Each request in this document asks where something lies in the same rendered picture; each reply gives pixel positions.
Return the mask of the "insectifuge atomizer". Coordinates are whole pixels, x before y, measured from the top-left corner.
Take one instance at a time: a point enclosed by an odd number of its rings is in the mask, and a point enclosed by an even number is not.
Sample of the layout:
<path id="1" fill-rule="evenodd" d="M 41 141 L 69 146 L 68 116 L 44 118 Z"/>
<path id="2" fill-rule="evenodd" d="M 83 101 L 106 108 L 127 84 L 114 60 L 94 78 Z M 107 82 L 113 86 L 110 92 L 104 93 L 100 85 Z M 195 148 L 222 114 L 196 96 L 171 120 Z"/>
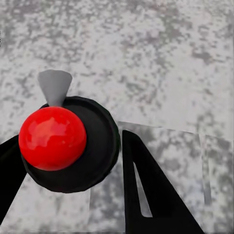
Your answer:
<path id="1" fill-rule="evenodd" d="M 19 132 L 27 174 L 57 193 L 84 192 L 101 183 L 118 162 L 118 127 L 110 112 L 84 97 L 66 97 L 72 76 L 62 70 L 38 73 L 47 104 Z"/>

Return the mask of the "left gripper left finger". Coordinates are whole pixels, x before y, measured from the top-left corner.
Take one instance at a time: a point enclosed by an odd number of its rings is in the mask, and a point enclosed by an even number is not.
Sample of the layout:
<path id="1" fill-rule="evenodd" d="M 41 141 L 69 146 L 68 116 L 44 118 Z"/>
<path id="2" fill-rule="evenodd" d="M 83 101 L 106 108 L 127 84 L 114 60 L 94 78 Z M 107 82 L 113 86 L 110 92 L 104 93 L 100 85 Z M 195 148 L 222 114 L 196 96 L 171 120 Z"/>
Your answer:
<path id="1" fill-rule="evenodd" d="M 0 225 L 26 175 L 18 134 L 0 144 Z"/>

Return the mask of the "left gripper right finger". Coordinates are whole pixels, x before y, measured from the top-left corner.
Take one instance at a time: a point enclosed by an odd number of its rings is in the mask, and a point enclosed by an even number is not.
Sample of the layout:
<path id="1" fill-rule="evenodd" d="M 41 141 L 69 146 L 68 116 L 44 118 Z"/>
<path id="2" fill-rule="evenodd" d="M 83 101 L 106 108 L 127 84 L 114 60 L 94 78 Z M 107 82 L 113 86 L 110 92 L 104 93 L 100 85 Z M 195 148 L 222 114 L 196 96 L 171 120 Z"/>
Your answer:
<path id="1" fill-rule="evenodd" d="M 122 130 L 126 234 L 204 234 L 140 137 Z M 134 163 L 153 217 L 141 214 Z"/>

